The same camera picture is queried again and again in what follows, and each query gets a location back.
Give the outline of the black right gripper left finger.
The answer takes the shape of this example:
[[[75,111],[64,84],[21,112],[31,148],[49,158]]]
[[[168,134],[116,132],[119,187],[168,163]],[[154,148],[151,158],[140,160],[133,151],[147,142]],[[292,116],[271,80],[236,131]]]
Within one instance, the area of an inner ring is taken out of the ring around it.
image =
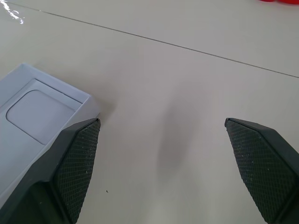
[[[2,224],[75,224],[93,173],[98,118],[62,130],[0,209]]]

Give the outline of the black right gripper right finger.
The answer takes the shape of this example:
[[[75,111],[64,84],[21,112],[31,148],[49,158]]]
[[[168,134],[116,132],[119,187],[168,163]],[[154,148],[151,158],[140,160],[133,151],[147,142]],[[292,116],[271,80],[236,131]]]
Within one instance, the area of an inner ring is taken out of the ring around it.
[[[226,118],[243,183],[268,224],[299,222],[299,154],[274,129]]]

